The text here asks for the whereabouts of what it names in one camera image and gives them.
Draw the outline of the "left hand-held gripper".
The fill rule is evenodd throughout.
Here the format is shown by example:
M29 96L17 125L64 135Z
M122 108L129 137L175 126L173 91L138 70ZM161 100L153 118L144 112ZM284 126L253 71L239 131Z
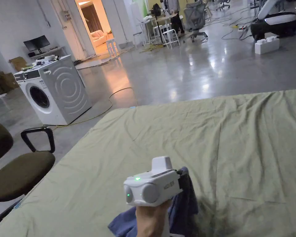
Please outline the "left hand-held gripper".
M184 189L187 171L175 170L168 156L152 159L151 170L127 177L123 183L126 204L156 207Z

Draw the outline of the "person's left hand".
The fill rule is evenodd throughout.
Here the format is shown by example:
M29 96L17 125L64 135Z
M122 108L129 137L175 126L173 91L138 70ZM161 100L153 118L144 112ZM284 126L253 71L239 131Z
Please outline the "person's left hand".
M165 216L171 206L172 201L167 200L159 206L137 206L137 237L161 237Z

